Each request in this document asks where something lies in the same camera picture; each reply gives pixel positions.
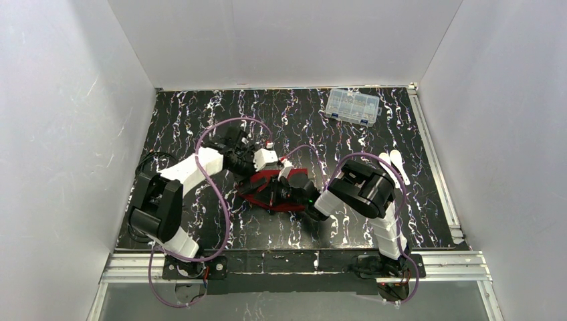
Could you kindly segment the red cloth napkin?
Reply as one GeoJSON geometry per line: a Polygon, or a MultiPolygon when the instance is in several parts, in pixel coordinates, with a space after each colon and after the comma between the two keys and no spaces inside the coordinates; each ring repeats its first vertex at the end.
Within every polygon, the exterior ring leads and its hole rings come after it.
{"type": "Polygon", "coordinates": [[[300,193],[293,192],[288,183],[290,179],[298,179],[302,175],[309,179],[307,169],[292,169],[284,183],[279,180],[279,173],[280,170],[268,169],[241,178],[235,185],[237,194],[251,204],[269,211],[305,211],[307,202],[301,200],[300,193]]]}

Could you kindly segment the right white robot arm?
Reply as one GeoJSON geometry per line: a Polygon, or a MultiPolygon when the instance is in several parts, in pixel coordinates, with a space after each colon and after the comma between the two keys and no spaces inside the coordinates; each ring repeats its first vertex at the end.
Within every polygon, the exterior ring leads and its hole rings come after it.
{"type": "Polygon", "coordinates": [[[357,259],[352,270],[360,276],[404,278],[410,249],[397,229],[394,188],[386,171],[354,160],[346,161],[339,177],[324,190],[316,187],[306,169],[297,169],[288,161],[236,183],[240,197],[268,211],[304,213],[314,221],[325,221],[340,209],[351,209],[369,219],[378,239],[378,255],[357,259]]]}

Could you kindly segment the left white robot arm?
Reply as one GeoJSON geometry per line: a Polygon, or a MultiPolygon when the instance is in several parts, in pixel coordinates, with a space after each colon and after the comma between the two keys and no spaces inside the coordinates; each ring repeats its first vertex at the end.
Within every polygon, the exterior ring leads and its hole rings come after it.
{"type": "Polygon", "coordinates": [[[253,142],[246,131],[230,127],[222,136],[199,139],[195,153],[157,172],[141,172],[136,178],[126,212],[129,227],[148,237],[179,263],[205,263],[216,258],[199,257],[199,244],[181,224],[184,198],[201,183],[211,182],[222,171],[250,177],[262,167],[260,158],[273,144],[253,142]]]}

